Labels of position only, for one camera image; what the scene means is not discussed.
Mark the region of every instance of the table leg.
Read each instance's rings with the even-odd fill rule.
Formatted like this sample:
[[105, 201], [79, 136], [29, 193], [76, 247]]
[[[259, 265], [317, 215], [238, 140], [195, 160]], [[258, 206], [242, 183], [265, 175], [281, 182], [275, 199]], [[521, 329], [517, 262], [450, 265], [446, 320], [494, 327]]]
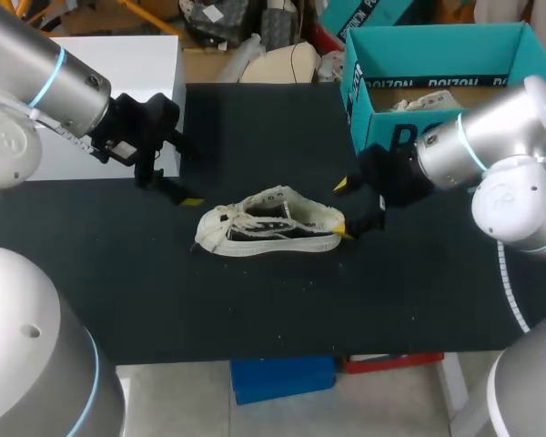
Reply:
[[446, 353], [438, 372], [447, 404], [452, 437], [475, 437], [490, 419], [487, 408], [486, 373], [471, 394], [467, 390], [457, 353]]

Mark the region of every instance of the black table surface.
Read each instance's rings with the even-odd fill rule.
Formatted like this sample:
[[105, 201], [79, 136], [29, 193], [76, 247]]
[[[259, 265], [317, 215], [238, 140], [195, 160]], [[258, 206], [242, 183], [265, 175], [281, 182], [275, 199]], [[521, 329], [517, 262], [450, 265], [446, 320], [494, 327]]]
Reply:
[[[339, 88], [189, 86], [185, 131], [205, 150], [177, 208], [131, 180], [27, 182], [0, 198], [0, 247], [40, 266], [116, 364], [497, 350], [521, 336], [495, 242], [470, 195], [391, 211], [387, 228], [322, 254], [225, 259], [190, 250], [217, 204], [289, 185], [357, 214], [331, 189], [355, 167]], [[546, 317], [546, 261], [508, 250], [514, 295]]]

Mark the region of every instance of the white sneaker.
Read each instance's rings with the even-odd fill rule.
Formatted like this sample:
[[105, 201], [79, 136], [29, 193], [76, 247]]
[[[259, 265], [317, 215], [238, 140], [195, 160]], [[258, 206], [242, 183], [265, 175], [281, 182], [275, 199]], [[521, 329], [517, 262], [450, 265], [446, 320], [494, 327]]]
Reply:
[[344, 221], [337, 209], [304, 198], [290, 187], [275, 187], [210, 210], [198, 223], [195, 240], [226, 257], [277, 250], [325, 252], [339, 244], [341, 236], [332, 230]]
[[435, 91], [434, 93], [427, 94], [413, 102], [407, 100], [401, 100], [397, 103], [392, 111], [405, 112], [405, 111], [419, 111], [428, 109], [460, 109], [461, 105], [455, 100], [453, 94], [447, 89], [441, 91]]

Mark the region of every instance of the cardboard box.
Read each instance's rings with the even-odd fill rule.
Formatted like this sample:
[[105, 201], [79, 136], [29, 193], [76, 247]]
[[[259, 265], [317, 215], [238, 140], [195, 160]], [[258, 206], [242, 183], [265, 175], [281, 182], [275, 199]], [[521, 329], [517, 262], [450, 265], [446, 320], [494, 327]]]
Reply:
[[350, 28], [418, 24], [432, 7], [431, 0], [331, 0], [319, 22], [345, 43]]
[[[351, 29], [341, 94], [356, 152], [374, 143], [386, 149], [411, 145], [490, 98], [491, 88], [518, 85], [530, 75], [546, 80], [546, 52], [522, 23]], [[388, 111], [402, 98], [443, 88], [465, 107]]]

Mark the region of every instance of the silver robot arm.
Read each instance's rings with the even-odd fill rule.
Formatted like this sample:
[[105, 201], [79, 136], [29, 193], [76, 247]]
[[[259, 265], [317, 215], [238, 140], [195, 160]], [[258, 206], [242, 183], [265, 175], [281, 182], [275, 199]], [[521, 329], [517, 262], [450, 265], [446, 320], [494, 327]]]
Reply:
[[159, 191], [177, 204], [197, 198], [154, 170], [165, 142], [183, 158], [197, 156], [176, 130], [179, 116], [178, 105], [162, 94], [146, 103], [126, 94], [112, 98], [105, 77], [0, 6], [0, 192], [38, 167], [41, 147], [36, 132], [28, 129], [30, 119], [103, 163], [111, 158], [135, 166], [140, 188]]
[[440, 189], [474, 185], [480, 229], [546, 256], [546, 83], [527, 77], [417, 142], [420, 167]]
[[[358, 155], [359, 173], [334, 191], [361, 183], [386, 208], [401, 208], [433, 193], [478, 187], [472, 214], [483, 232], [516, 249], [546, 256], [546, 83], [528, 76], [491, 101], [419, 138], [415, 147], [373, 145]], [[383, 206], [346, 232], [383, 226]]]

